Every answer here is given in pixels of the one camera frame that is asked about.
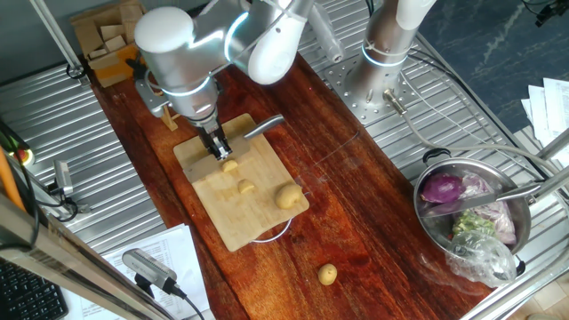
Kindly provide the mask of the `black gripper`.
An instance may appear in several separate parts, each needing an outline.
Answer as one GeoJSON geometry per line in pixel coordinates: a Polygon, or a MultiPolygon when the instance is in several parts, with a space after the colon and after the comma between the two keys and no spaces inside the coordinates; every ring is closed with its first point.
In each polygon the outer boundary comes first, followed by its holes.
{"type": "Polygon", "coordinates": [[[223,131],[218,116],[218,111],[214,110],[210,115],[194,120],[201,141],[207,145],[208,152],[216,159],[226,159],[231,153],[225,132],[223,131]]]}

